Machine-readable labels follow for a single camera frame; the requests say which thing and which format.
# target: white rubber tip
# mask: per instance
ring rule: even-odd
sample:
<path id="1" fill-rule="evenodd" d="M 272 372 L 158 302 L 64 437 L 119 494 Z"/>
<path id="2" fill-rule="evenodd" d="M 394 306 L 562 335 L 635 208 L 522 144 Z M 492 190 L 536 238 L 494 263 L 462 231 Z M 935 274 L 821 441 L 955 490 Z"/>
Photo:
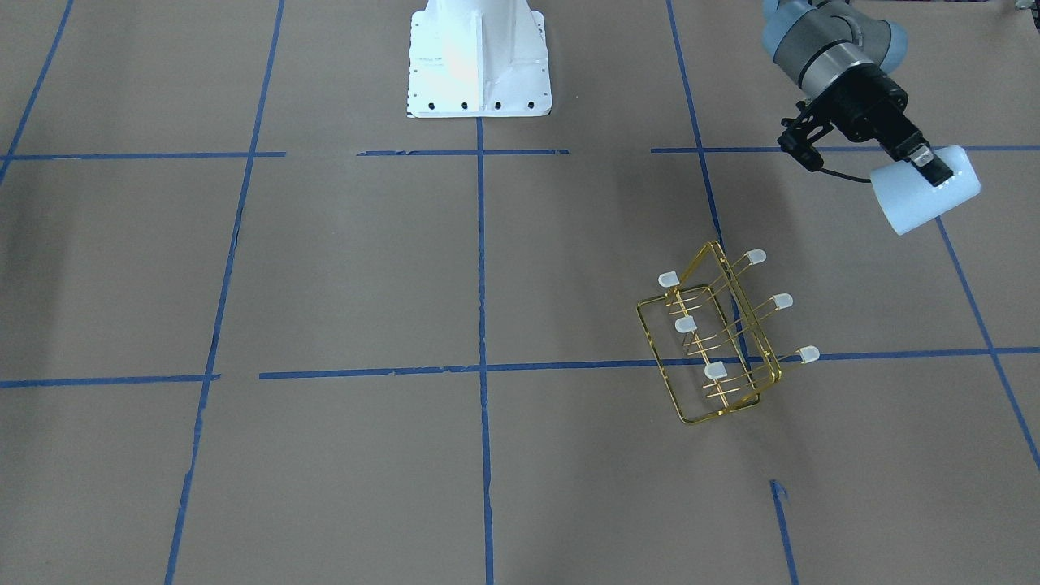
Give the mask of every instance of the white rubber tip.
<path id="1" fill-rule="evenodd" d="M 760 264 L 765 261 L 765 251 L 759 248 L 749 250 L 745 256 L 748 257 L 748 261 L 752 264 Z"/>
<path id="2" fill-rule="evenodd" d="M 816 346 L 806 346 L 798 350 L 798 355 L 802 358 L 802 363 L 812 363 L 820 359 L 820 350 Z"/>
<path id="3" fill-rule="evenodd" d="M 697 331 L 697 323 L 690 315 L 682 316 L 675 320 L 675 330 L 679 333 L 693 333 Z"/>
<path id="4" fill-rule="evenodd" d="M 711 380 L 722 380 L 727 376 L 726 364 L 721 361 L 712 361 L 711 363 L 704 366 L 704 375 Z"/>
<path id="5" fill-rule="evenodd" d="M 979 195 L 982 183 L 971 168 L 968 153 L 952 146 L 935 151 L 954 176 L 937 187 L 906 161 L 882 167 L 870 173 L 874 194 L 895 233 L 903 235 Z"/>
<path id="6" fill-rule="evenodd" d="M 660 284 L 661 288 L 671 288 L 673 286 L 679 285 L 679 275 L 675 272 L 667 272 L 657 277 L 657 284 Z"/>
<path id="7" fill-rule="evenodd" d="M 786 309 L 795 304 L 795 298 L 786 292 L 781 292 L 773 296 L 773 302 L 776 304 L 777 310 Z"/>

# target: white stand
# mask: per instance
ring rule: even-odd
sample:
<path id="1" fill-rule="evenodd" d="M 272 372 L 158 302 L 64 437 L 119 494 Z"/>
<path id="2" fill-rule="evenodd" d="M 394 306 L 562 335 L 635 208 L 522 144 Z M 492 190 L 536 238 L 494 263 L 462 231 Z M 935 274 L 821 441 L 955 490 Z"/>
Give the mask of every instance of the white stand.
<path id="1" fill-rule="evenodd" d="M 545 18 L 526 0 L 428 0 L 412 15 L 408 115 L 545 116 Z"/>

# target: gold metal frame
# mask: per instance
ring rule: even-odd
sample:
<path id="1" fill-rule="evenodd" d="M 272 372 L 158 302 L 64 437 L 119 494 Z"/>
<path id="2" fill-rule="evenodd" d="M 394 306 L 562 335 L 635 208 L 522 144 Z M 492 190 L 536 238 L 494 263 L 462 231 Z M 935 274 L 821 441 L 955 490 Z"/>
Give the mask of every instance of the gold metal frame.
<path id="1" fill-rule="evenodd" d="M 714 264 L 718 266 L 718 276 L 713 280 L 708 281 L 708 284 L 690 285 L 690 281 L 694 278 L 695 274 L 699 275 L 701 272 L 704 272 L 703 270 L 699 272 L 698 269 L 701 269 L 709 258 L 713 259 Z M 701 248 L 700 252 L 682 273 L 682 276 L 679 277 L 677 285 L 670 287 L 665 295 L 646 299 L 635 305 L 635 311 L 639 313 L 640 322 L 643 324 L 643 331 L 646 333 L 647 341 L 650 344 L 654 359 L 657 361 L 657 368 L 660 371 L 661 378 L 665 379 L 668 393 L 672 397 L 672 404 L 675 405 L 675 411 L 678 413 L 679 418 L 686 425 L 703 423 L 704 421 L 709 421 L 723 414 L 758 404 L 761 400 L 761 392 L 780 381 L 783 375 L 780 364 L 784 358 L 777 357 L 761 326 L 761 321 L 772 315 L 778 309 L 773 309 L 764 315 L 758 314 L 758 311 L 769 304 L 769 301 L 758 306 L 752 305 L 748 301 L 748 296 L 737 279 L 752 264 L 749 260 L 747 265 L 739 266 L 742 261 L 747 258 L 748 254 L 745 254 L 736 262 L 731 263 L 726 259 L 726 254 L 723 252 L 722 246 L 718 241 L 709 241 Z M 719 296 L 725 290 L 729 291 L 736 305 L 736 314 L 732 321 L 727 319 L 726 310 L 719 301 Z M 708 306 L 708 301 L 710 301 L 710 306 L 707 310 L 710 310 L 711 307 L 714 308 L 714 312 L 718 313 L 719 319 L 722 321 L 723 328 L 718 333 L 707 337 L 702 336 L 696 330 L 685 333 L 682 342 L 684 353 L 687 357 L 699 357 L 702 364 L 707 366 L 712 362 L 710 352 L 731 346 L 736 354 L 736 361 L 740 365 L 740 373 L 733 376 L 726 376 L 725 379 L 709 379 L 708 383 L 704 384 L 701 389 L 708 390 L 705 398 L 718 398 L 721 408 L 704 414 L 692 415 L 687 414 L 682 405 L 679 404 L 679 398 L 676 396 L 675 388 L 673 388 L 672 382 L 668 377 L 668 368 L 657 351 L 653 335 L 647 325 L 644 308 L 662 304 L 669 310 L 670 315 L 692 316 L 692 313 L 697 309 L 703 309 L 705 306 Z M 750 339 L 753 344 L 757 350 L 758 357 L 761 359 L 760 365 L 751 366 L 749 363 L 751 359 L 749 359 L 745 351 L 742 351 L 739 345 L 742 338 L 746 341 Z"/>

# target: black cable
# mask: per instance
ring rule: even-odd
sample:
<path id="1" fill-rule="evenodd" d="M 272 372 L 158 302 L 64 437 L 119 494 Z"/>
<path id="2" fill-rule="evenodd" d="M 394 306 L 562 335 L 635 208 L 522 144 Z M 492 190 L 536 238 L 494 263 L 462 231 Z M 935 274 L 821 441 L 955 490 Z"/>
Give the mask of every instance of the black cable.
<path id="1" fill-rule="evenodd" d="M 839 179 L 844 179 L 847 181 L 855 181 L 857 183 L 868 183 L 870 179 L 864 179 L 862 177 L 854 177 L 852 175 L 846 175 L 844 173 L 838 173 L 837 171 L 831 171 L 830 169 L 821 169 L 821 173 L 825 175 L 830 175 L 832 177 L 837 177 Z"/>

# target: blue joint cover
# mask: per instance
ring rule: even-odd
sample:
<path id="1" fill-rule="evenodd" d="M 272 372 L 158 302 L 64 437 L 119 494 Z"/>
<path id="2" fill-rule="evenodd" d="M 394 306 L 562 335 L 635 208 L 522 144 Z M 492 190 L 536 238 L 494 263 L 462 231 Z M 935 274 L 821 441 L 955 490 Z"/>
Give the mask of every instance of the blue joint cover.
<path id="1" fill-rule="evenodd" d="M 888 28 L 892 31 L 892 42 L 888 46 L 884 60 L 881 61 L 881 71 L 890 74 L 903 65 L 903 59 L 907 56 L 907 31 L 899 23 L 882 22 L 888 24 Z"/>
<path id="2" fill-rule="evenodd" d="M 780 7 L 780 0 L 762 0 L 762 16 L 765 20 L 770 20 L 773 17 L 773 12 L 777 11 Z"/>
<path id="3" fill-rule="evenodd" d="M 762 30 L 762 48 L 770 54 L 770 58 L 776 61 L 777 49 L 780 48 L 784 36 L 787 36 L 795 23 L 810 10 L 815 10 L 815 8 L 805 0 L 794 0 L 784 4 L 782 8 L 770 17 L 765 23 L 765 29 Z"/>

